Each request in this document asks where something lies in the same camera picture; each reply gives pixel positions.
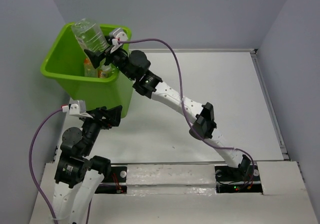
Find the orange drink bottle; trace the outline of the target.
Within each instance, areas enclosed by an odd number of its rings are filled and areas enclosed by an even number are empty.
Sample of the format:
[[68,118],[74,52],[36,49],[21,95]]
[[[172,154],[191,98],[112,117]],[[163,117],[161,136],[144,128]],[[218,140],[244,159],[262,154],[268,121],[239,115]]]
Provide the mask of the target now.
[[84,76],[85,77],[91,77],[91,78],[97,78],[98,77],[98,71],[94,68],[91,61],[88,58],[85,58],[83,62],[84,67]]

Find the small orange bottle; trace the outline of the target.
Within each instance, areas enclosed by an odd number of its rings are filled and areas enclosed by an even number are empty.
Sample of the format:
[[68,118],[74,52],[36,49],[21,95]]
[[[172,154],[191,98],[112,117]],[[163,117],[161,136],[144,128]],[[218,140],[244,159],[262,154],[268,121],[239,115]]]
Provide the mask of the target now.
[[98,77],[102,79],[109,78],[113,75],[113,69],[111,66],[101,66],[98,70]]

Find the clear bottle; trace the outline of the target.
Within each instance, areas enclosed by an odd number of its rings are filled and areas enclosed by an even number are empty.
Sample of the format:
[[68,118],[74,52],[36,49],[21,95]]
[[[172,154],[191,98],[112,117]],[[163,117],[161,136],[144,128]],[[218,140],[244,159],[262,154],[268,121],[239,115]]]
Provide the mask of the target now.
[[97,69],[103,65],[106,62],[105,59],[93,59],[93,57],[103,53],[109,46],[100,25],[94,20],[84,18],[73,24],[71,30],[93,67]]

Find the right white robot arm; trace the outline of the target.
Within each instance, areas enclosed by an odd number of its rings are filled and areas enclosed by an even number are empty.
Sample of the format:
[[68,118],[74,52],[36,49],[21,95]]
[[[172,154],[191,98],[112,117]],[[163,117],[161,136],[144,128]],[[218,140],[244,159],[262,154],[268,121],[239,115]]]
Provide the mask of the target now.
[[149,70],[150,61],[144,52],[136,50],[128,53],[120,48],[104,52],[85,50],[94,68],[114,65],[122,74],[134,82],[133,88],[142,96],[165,104],[183,115],[190,126],[189,134],[213,148],[230,168],[231,176],[241,180],[248,175],[251,159],[244,151],[230,147],[215,122],[213,105],[201,104],[178,93],[161,77]]

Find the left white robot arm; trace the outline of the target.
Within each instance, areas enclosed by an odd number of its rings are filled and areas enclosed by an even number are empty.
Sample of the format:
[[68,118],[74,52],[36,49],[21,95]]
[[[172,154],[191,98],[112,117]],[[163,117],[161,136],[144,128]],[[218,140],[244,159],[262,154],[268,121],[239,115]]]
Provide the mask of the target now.
[[60,158],[55,173],[52,208],[58,223],[81,223],[89,203],[102,181],[109,179],[111,161],[101,156],[88,158],[101,130],[118,127],[122,106],[90,111],[78,103],[62,111],[79,118],[81,128],[70,127],[62,134]]

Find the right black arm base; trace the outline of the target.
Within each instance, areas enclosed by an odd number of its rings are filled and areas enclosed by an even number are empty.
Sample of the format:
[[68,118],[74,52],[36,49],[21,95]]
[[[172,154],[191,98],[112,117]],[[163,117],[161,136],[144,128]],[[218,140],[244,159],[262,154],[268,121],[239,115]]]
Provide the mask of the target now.
[[249,167],[246,177],[233,171],[226,165],[214,167],[216,180],[216,193],[263,193],[258,166]]

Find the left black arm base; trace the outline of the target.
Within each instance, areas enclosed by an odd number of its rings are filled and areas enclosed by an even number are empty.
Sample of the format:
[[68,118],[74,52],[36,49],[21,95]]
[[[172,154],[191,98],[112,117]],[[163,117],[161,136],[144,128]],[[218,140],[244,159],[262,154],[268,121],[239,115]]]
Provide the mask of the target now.
[[127,166],[112,165],[111,173],[97,187],[95,194],[126,194]]

